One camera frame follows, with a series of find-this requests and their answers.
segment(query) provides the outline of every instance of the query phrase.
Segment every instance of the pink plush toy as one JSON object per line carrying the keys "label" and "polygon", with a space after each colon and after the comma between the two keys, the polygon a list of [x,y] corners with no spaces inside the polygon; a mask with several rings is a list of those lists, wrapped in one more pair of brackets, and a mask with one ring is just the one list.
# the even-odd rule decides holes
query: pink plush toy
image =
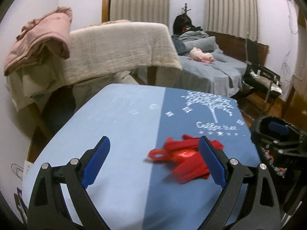
{"label": "pink plush toy", "polygon": [[212,56],[211,53],[203,53],[203,51],[199,48],[194,47],[190,51],[190,60],[205,62],[205,63],[212,63],[215,61],[215,58]]}

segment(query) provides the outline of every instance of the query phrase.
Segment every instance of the pink jacket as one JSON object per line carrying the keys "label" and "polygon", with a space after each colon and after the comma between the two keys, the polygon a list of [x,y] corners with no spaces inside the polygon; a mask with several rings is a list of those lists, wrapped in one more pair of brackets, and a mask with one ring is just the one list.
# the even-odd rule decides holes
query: pink jacket
{"label": "pink jacket", "polygon": [[57,7],[23,26],[5,60],[4,75],[8,76],[23,66],[40,63],[49,52],[68,59],[72,14],[69,7]]}

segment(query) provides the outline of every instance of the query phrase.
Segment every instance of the blue gripper pad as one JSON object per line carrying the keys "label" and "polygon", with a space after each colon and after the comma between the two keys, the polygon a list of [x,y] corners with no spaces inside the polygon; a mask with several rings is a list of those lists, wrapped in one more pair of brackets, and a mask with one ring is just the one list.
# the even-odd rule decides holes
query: blue gripper pad
{"label": "blue gripper pad", "polygon": [[282,136],[286,136],[290,133],[290,130],[287,126],[277,122],[270,122],[268,128],[269,130],[277,132]]}
{"label": "blue gripper pad", "polygon": [[107,137],[103,137],[96,145],[95,150],[95,153],[92,155],[83,170],[83,180],[81,184],[85,189],[94,183],[98,172],[108,156],[110,151],[110,140]]}
{"label": "blue gripper pad", "polygon": [[215,151],[221,151],[222,154],[226,157],[222,150],[213,150],[213,146],[210,144],[209,140],[205,140],[205,136],[201,137],[198,142],[198,150],[204,159],[214,182],[217,185],[220,185],[222,188],[226,187],[226,170]]}

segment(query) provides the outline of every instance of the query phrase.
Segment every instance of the silver screw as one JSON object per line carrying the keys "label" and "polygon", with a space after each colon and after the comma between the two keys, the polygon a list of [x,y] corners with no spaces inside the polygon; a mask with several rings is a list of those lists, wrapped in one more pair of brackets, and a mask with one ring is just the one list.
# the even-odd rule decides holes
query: silver screw
{"label": "silver screw", "polygon": [[267,166],[266,166],[264,163],[261,163],[261,164],[260,164],[260,169],[265,170],[266,168],[267,168]]}
{"label": "silver screw", "polygon": [[70,160],[71,165],[76,165],[78,162],[79,162],[79,159],[77,159],[77,158],[73,158],[73,159]]}
{"label": "silver screw", "polygon": [[238,162],[237,159],[232,158],[232,159],[230,159],[230,163],[231,163],[232,165],[237,165],[239,162]]}
{"label": "silver screw", "polygon": [[48,167],[49,167],[49,164],[48,164],[48,163],[44,163],[44,164],[41,166],[41,168],[42,168],[43,170],[47,169]]}

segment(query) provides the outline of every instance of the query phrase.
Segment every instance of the dark blue tablecloth section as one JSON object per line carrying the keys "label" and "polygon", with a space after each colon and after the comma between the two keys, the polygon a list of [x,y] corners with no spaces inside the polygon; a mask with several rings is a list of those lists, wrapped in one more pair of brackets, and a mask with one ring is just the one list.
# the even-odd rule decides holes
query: dark blue tablecloth section
{"label": "dark blue tablecloth section", "polygon": [[[249,129],[236,101],[230,98],[167,88],[156,148],[162,149],[167,137],[181,140],[183,134],[219,140],[226,155],[244,165],[260,163]],[[196,230],[221,192],[211,176],[180,185],[171,175],[173,168],[171,163],[153,165],[143,230]],[[245,191],[242,186],[228,223],[236,219]]]}

